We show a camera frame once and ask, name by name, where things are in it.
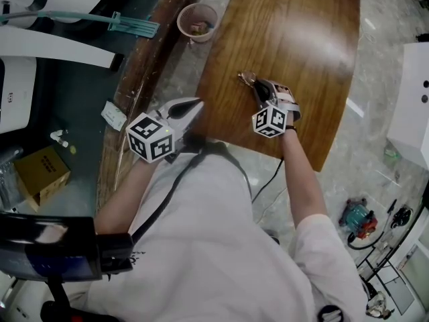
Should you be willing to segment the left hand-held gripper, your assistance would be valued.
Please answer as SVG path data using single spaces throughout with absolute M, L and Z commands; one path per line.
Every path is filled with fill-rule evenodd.
M 126 129 L 130 150 L 147 163 L 164 158 L 173 162 L 184 147 L 182 138 L 203 107 L 199 98 L 184 97 L 141 113 Z

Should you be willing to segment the thin wire-frame eyeglasses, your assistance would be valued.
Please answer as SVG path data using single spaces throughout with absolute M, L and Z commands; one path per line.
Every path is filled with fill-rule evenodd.
M 238 73 L 238 78 L 249 87 L 253 87 L 257 81 L 256 74 L 251 71 L 243 71 Z

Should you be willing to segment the person's right hand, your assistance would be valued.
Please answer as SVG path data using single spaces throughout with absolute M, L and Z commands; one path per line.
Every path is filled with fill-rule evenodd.
M 283 102 L 283 103 L 295 103 L 295 100 L 293 98 L 293 95 L 291 94 L 289 88 L 281 86 L 281 85 L 276 85 L 275 86 L 275 90 L 276 90 L 276 95 L 279 101 Z

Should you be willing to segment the worn brown wooden beam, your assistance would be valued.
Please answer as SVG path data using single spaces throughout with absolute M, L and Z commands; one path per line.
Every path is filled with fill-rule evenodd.
M 179 12 L 196 0 L 157 0 L 149 13 L 160 27 L 152 39 L 138 38 L 131 51 L 113 102 L 127 117 L 128 126 L 149 107 L 158 79 L 168 56 L 179 38 L 176 19 Z M 105 128 L 103 151 L 97 180 L 95 211 L 99 211 L 119 186 L 133 164 L 133 155 L 127 145 L 125 128 L 116 131 Z

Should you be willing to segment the small white paper card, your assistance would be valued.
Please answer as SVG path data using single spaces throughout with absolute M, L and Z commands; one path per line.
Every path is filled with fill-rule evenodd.
M 105 103 L 101 117 L 116 131 L 121 131 L 127 121 L 127 116 L 110 101 Z

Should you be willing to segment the pink plastic waste basket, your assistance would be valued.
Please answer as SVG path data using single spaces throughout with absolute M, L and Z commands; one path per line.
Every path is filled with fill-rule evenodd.
M 204 3 L 193 3 L 186 6 L 177 18 L 180 32 L 197 43 L 209 41 L 219 22 L 217 12 Z

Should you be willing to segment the white flat panel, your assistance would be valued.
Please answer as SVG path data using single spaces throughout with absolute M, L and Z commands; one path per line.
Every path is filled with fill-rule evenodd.
M 124 55 L 60 36 L 9 26 L 0 27 L 0 56 L 77 62 L 117 71 Z

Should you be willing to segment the person's white shirt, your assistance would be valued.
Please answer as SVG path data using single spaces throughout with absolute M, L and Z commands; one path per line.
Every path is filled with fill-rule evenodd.
M 133 268 L 80 289 L 71 303 L 125 322 L 315 322 L 326 306 L 364 322 L 353 259 L 323 214 L 299 222 L 289 252 L 253 221 L 239 169 L 208 155 L 181 180 L 135 245 Z

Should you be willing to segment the cardboard box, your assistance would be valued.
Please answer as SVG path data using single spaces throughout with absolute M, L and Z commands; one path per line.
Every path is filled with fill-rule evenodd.
M 20 192 L 35 212 L 66 186 L 70 176 L 70 169 L 53 146 L 20 158 L 13 165 Z

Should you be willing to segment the red and green machine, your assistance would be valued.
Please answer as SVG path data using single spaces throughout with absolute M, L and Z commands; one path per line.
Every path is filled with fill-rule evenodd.
M 378 220 L 373 210 L 368 210 L 367 199 L 348 199 L 339 219 L 340 227 L 350 231 L 349 243 L 369 237 L 377 228 Z

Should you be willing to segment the white box appliance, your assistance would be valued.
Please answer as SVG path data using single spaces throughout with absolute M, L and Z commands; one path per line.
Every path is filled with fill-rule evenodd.
M 34 57 L 0 56 L 0 134 L 28 125 L 36 70 Z

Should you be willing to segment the black phone with screen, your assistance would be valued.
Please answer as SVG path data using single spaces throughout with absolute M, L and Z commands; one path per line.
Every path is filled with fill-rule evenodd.
M 0 271 L 41 282 L 101 279 L 93 218 L 0 213 Z

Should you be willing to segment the black phone holder stand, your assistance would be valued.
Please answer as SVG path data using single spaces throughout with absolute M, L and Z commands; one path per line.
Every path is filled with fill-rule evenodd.
M 106 314 L 73 308 L 64 290 L 67 282 L 93 282 L 103 277 L 132 270 L 131 253 L 134 243 L 128 233 L 93 235 L 88 241 L 59 241 L 47 251 L 43 265 L 52 300 L 43 303 L 43 322 L 122 322 Z

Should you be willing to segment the black and white clip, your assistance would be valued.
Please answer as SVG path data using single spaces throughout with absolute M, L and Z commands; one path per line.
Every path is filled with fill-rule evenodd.
M 343 322 L 343 312 L 336 305 L 326 305 L 317 314 L 318 322 Z

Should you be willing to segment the black metal frame rack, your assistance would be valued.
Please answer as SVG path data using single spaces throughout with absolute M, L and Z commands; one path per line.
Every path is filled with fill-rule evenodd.
M 419 276 L 425 265 L 425 256 L 416 240 L 410 236 L 396 246 L 378 243 L 357 252 L 357 267 L 366 280 L 375 278 L 391 297 L 412 302 L 419 301 Z

